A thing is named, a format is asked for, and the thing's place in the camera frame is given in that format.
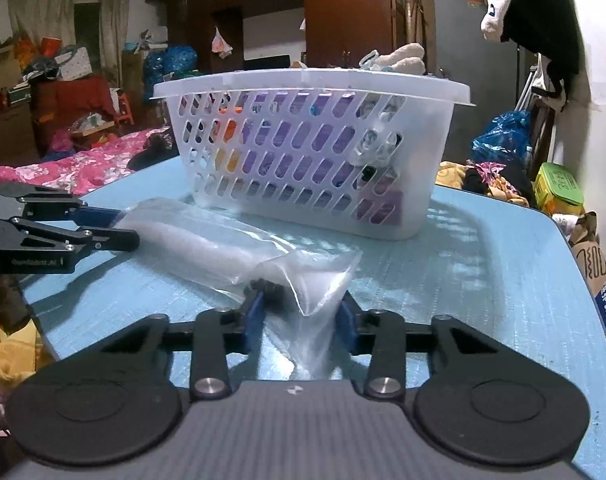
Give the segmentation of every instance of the wooden wardrobe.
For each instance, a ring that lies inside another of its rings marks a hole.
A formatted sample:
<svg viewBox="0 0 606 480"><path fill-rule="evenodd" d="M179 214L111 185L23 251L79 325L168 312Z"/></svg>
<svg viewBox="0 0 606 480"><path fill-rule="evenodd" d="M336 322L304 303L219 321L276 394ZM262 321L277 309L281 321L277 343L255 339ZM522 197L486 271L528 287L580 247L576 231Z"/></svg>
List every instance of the wooden wardrobe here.
<svg viewBox="0 0 606 480"><path fill-rule="evenodd" d="M373 49L405 44L403 0L169 0L169 41L194 47L202 72L242 70L244 10L276 12L295 1L305 8L308 66L354 67ZM211 53L216 27L234 47L225 59Z"/></svg>

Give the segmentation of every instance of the black cloth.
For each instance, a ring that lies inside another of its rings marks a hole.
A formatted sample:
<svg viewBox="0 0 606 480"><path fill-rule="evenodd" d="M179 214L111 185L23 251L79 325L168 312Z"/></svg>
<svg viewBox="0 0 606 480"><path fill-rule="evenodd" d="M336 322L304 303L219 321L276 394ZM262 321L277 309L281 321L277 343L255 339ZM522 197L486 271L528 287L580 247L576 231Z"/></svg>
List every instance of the black cloth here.
<svg viewBox="0 0 606 480"><path fill-rule="evenodd" d="M550 60L547 68L554 92L532 89L551 98L566 95L579 73L579 37L570 0L511 0L501 41L512 40Z"/></svg>
<svg viewBox="0 0 606 480"><path fill-rule="evenodd" d="M134 155L128 162L128 170L145 170L159 162L173 158L179 154L174 140L174 134L168 130L162 134L152 134L145 143L145 150Z"/></svg>

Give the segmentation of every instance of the cardboard box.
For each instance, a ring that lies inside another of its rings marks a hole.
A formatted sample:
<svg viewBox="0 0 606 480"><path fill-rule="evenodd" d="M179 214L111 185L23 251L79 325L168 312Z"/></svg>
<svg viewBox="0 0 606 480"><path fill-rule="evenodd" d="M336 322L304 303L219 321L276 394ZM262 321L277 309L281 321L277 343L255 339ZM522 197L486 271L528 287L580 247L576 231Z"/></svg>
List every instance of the cardboard box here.
<svg viewBox="0 0 606 480"><path fill-rule="evenodd" d="M21 76L19 62L14 59L14 46L0 48L0 88L12 88Z"/></svg>
<svg viewBox="0 0 606 480"><path fill-rule="evenodd" d="M92 73L90 56L84 46L75 52L56 56L54 60L59 64L58 79L61 81L74 81Z"/></svg>
<svg viewBox="0 0 606 480"><path fill-rule="evenodd" d="M545 214L581 215L584 196L574 176L560 164L544 162L534 181L537 206Z"/></svg>

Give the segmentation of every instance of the pink blanket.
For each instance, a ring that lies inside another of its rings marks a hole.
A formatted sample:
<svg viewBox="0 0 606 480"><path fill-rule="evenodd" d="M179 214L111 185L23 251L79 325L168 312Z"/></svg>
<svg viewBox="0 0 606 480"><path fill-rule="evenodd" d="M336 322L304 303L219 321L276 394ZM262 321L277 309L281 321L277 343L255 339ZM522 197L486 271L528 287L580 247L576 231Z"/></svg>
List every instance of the pink blanket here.
<svg viewBox="0 0 606 480"><path fill-rule="evenodd" d="M127 168L129 160L143 151L147 137L164 130L165 128L144 130L129 134L100 148L79 152L55 162L43 162L22 168L0 166L0 182L25 182L84 195L134 173Z"/></svg>

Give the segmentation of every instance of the white plastic basket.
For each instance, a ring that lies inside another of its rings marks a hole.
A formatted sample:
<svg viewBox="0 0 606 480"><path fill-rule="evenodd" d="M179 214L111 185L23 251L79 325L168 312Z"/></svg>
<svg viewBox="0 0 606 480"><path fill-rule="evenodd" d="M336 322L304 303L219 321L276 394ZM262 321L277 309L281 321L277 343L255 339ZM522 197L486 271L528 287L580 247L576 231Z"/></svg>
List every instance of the white plastic basket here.
<svg viewBox="0 0 606 480"><path fill-rule="evenodd" d="M199 205L374 238L426 216L455 103L470 88L342 69L231 72L161 83Z"/></svg>

